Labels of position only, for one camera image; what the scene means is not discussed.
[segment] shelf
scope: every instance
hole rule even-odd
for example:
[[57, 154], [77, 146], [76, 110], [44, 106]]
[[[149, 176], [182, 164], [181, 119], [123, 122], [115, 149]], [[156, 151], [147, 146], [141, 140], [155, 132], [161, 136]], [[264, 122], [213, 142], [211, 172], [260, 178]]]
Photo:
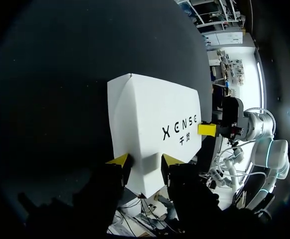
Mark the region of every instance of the shelf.
[[203, 27], [198, 29], [201, 34], [209, 34], [213, 32], [221, 32], [224, 31], [222, 24], [216, 24], [216, 25], [211, 25], [207, 26], [207, 29], [204, 29]]
[[197, 28], [200, 27], [204, 27], [204, 26], [211, 26], [211, 25], [215, 25], [215, 24], [224, 24], [224, 23], [228, 23], [228, 22], [238, 22], [238, 21], [215, 21], [215, 22], [209, 22], [209, 23], [205, 23], [205, 24], [201, 24], [201, 25], [197, 25]]
[[193, 6], [201, 5], [204, 3], [214, 2], [214, 0], [191, 0]]

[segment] white cable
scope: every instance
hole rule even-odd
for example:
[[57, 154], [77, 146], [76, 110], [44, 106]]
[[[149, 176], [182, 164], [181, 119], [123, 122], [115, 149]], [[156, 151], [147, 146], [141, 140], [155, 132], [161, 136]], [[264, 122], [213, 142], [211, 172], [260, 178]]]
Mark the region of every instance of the white cable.
[[248, 112], [248, 111], [253, 111], [253, 110], [260, 110], [260, 111], [264, 111], [264, 112], [266, 112], [267, 114], [269, 114], [269, 116], [271, 117], [271, 119], [272, 119], [273, 122], [274, 122], [273, 134], [275, 134], [275, 132], [276, 132], [276, 120], [275, 120], [274, 115], [273, 115], [269, 110], [264, 109], [264, 108], [261, 108], [261, 107], [254, 107], [254, 108], [247, 109], [247, 110], [245, 110], [245, 111]]
[[231, 148], [226, 148], [225, 150], [219, 152], [219, 153], [215, 156], [215, 158], [213, 159], [212, 162], [214, 162], [217, 158], [220, 158], [220, 156], [221, 156], [224, 152], [226, 152], [226, 151], [228, 151], [228, 150], [230, 150], [230, 149], [240, 148], [241, 146], [244, 146], [244, 145], [246, 145], [246, 144], [253, 143], [253, 142], [256, 142], [256, 140], [255, 140], [255, 139], [254, 139], [254, 140], [250, 140], [250, 141], [248, 141], [247, 143], [243, 143], [243, 144], [241, 144], [241, 145], [238, 145], [238, 146], [235, 146], [235, 147], [231, 147]]

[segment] metal shelving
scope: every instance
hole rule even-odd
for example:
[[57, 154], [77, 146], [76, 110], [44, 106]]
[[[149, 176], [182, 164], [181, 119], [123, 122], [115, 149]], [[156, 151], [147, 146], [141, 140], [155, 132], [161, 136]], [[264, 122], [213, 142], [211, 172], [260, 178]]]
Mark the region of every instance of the metal shelving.
[[[234, 23], [240, 21], [239, 17], [237, 17], [236, 15], [233, 0], [175, 0], [175, 1], [178, 3], [178, 5], [187, 4], [190, 7], [191, 11], [194, 13], [195, 17], [198, 20], [198, 23], [195, 24], [197, 28], [221, 24], [222, 29], [225, 30], [226, 27], [224, 25], [228, 24], [229, 22]], [[197, 12], [196, 9], [199, 8], [200, 6], [203, 6], [203, 4], [211, 4], [211, 3], [215, 3], [216, 5], [218, 5], [219, 11], [201, 14]]]

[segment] table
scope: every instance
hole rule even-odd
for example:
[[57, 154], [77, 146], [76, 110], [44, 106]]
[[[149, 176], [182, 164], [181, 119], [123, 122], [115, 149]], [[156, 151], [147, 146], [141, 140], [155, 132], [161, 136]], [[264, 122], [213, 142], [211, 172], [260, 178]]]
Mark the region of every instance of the table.
[[11, 20], [0, 44], [0, 187], [22, 218], [19, 192], [70, 204], [112, 159], [107, 82], [130, 72], [196, 89], [211, 120], [204, 41], [173, 0], [34, 0]]

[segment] black cable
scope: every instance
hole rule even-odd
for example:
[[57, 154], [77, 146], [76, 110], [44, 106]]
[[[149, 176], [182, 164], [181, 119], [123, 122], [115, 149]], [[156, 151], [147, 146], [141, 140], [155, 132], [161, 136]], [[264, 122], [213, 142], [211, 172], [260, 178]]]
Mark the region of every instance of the black cable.
[[144, 207], [144, 205], [143, 205], [142, 202], [141, 202], [141, 205], [142, 205], [142, 207], [143, 207], [143, 211], [144, 211], [144, 214], [145, 214], [145, 216], [146, 216], [146, 218], [147, 218], [147, 220], [148, 220], [148, 223], [150, 224], [150, 226], [151, 226], [151, 228], [153, 229], [153, 231], [155, 231], [153, 224], [150, 222], [150, 220], [149, 220], [149, 218], [148, 218], [148, 216], [147, 216], [147, 213], [146, 213], [146, 211], [145, 211], [145, 207]]
[[146, 206], [148, 207], [148, 209], [149, 209], [149, 211], [153, 214], [153, 216], [158, 220], [158, 222], [166, 229], [167, 227], [169, 228], [169, 229], [171, 229], [173, 232], [175, 232], [175, 233], [177, 233], [173, 228], [171, 228], [166, 222], [166, 227], [165, 227], [165, 225], [163, 225], [163, 223], [161, 223], [160, 222], [160, 220], [159, 220], [159, 218], [151, 211], [151, 209], [149, 208], [149, 206], [148, 206], [148, 204], [147, 204], [147, 202], [145, 201], [145, 199], [143, 200], [144, 202], [145, 202], [145, 204], [146, 204]]
[[122, 209], [135, 207], [138, 203], [140, 203], [140, 201], [141, 201], [141, 200], [139, 200], [136, 204], [134, 204], [134, 205], [132, 205], [132, 206], [124, 207], [124, 208], [122, 208]]
[[126, 218], [124, 217], [124, 215], [123, 215], [123, 213], [121, 213], [120, 211], [119, 211], [119, 213], [122, 215], [122, 217], [125, 219], [125, 222], [127, 223], [127, 226], [129, 227], [129, 229], [131, 230], [131, 232], [133, 233], [133, 235], [136, 237], [136, 235], [134, 234], [134, 232], [132, 231], [132, 229], [131, 229], [131, 227], [130, 227], [130, 224], [129, 224], [129, 222], [126, 220]]

